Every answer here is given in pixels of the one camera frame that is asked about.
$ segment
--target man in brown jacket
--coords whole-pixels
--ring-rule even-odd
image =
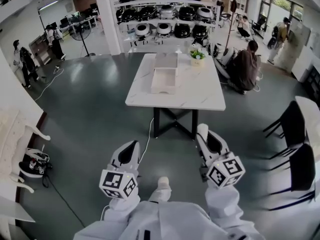
[[[279,50],[282,48],[285,40],[286,40],[286,37],[287,37],[287,34],[288,34],[288,24],[289,24],[289,19],[287,17],[285,17],[283,19],[283,22],[279,22],[276,26],[278,28],[278,35],[277,35],[277,38],[276,38],[276,43],[273,47],[273,49],[271,50],[270,52],[270,56],[269,56],[269,59],[268,59],[268,62],[271,63],[272,65],[275,64],[274,62],[274,59],[275,57],[277,56]]]
[[[246,50],[238,53],[226,68],[230,76],[228,84],[241,94],[246,94],[256,86],[257,74],[261,65],[260,56],[256,56],[258,44],[252,40]]]

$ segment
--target small flower pot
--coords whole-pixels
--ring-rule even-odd
[[[202,68],[204,65],[205,65],[204,59],[196,59],[196,58],[191,57],[191,66],[192,67]]]

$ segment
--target potted plant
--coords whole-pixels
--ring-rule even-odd
[[[205,64],[205,57],[208,56],[208,52],[199,43],[194,43],[190,49],[191,65],[193,67],[203,67]]]

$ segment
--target black pants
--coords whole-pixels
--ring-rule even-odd
[[[245,31],[243,27],[238,27],[238,31],[240,32],[240,35],[244,38],[250,37],[250,34],[247,31]]]
[[[61,60],[62,56],[64,55],[64,53],[61,50],[61,46],[60,46],[60,42],[57,39],[54,39],[52,41],[52,52],[54,53],[54,55],[56,56],[57,59]]]
[[[28,87],[30,85],[28,69],[27,69],[26,65],[24,65],[24,64],[22,67],[22,73],[23,73],[23,77],[24,77],[24,81],[25,81],[25,86]],[[36,71],[30,73],[30,76],[32,76],[34,81],[37,81],[38,74],[36,73]]]

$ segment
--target floor fan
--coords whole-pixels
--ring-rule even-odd
[[[75,25],[74,29],[71,26],[69,31],[70,31],[70,36],[72,36],[72,38],[74,40],[83,42],[83,46],[84,46],[85,51],[86,51],[86,56],[85,57],[90,57],[90,56],[95,56],[96,55],[95,53],[89,53],[88,49],[86,47],[86,44],[85,44],[85,39],[91,33],[91,28],[89,27],[88,24],[84,23],[84,24]]]

